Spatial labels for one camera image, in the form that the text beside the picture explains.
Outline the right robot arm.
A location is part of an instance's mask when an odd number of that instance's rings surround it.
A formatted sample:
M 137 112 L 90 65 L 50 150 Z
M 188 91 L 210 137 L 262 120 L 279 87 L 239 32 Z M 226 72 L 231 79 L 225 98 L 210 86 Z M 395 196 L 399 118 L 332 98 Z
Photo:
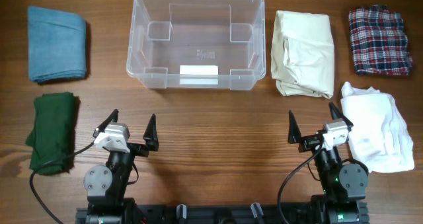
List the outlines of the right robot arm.
M 295 168 L 278 191 L 278 211 L 283 223 L 369 223 L 365 199 L 369 170 L 362 162 L 341 159 L 338 146 L 348 141 L 353 123 L 333 104 L 332 120 L 313 135 L 303 136 L 292 111 L 289 111 L 288 142 L 299 145 L 299 152 L 311 157 Z M 290 178 L 304 166 L 315 162 L 314 179 L 321 183 L 323 194 L 313 195 L 307 203 L 282 203 L 282 191 Z

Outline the plaid flannel cloth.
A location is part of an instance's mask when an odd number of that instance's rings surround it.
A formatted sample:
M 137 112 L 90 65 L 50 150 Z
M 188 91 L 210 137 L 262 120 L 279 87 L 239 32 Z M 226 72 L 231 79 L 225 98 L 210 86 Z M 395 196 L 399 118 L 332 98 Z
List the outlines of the plaid flannel cloth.
M 385 5 L 358 7 L 348 13 L 350 48 L 358 75 L 408 76 L 414 62 L 400 13 Z

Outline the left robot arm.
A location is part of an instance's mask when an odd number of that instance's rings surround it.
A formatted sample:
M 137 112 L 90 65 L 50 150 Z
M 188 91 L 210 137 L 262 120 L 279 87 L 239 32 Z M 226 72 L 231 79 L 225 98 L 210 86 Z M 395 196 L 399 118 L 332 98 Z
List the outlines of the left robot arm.
M 88 208 L 86 217 L 78 216 L 80 223 L 124 224 L 147 223 L 147 218 L 133 198 L 125 198 L 131 172 L 137 171 L 136 157 L 148 157 L 159 149 L 156 115 L 152 115 L 143 135 L 144 144 L 129 142 L 128 126 L 118 122 L 114 110 L 93 132 L 94 146 L 109 152 L 105 165 L 90 168 L 84 177 Z

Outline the cream cloth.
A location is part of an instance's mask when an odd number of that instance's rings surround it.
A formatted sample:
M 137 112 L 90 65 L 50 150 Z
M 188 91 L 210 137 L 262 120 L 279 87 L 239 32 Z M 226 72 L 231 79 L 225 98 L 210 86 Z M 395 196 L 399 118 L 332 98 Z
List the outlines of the cream cloth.
M 284 96 L 333 97 L 334 40 L 328 15 L 276 12 L 271 74 Z

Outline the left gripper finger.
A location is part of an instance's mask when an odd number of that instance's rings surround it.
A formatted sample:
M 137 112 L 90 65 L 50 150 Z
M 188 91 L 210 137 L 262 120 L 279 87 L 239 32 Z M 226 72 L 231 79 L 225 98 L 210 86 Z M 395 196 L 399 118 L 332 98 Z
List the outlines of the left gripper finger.
M 99 133 L 104 132 L 107 125 L 111 122 L 118 121 L 118 109 L 114 109 L 112 113 L 105 119 L 93 132 L 93 137 L 97 137 Z
M 157 129 L 156 129 L 156 115 L 155 114 L 152 114 L 149 119 L 149 123 L 143 135 L 143 140 L 145 141 L 145 145 L 150 151 L 159 150 L 159 140 L 158 140 Z

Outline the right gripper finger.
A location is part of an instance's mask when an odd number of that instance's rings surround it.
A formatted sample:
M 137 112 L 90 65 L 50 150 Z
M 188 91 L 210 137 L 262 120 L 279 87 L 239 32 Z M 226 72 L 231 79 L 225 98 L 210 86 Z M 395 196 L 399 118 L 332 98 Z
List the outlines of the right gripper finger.
M 300 143 L 302 135 L 301 135 L 299 126 L 296 122 L 295 116 L 291 110 L 288 112 L 288 114 L 289 114 L 288 143 L 290 144 Z
M 342 119 L 346 123 L 347 128 L 353 128 L 353 123 L 347 117 L 345 117 L 341 111 L 339 111 L 333 102 L 330 102 L 328 106 L 333 120 Z

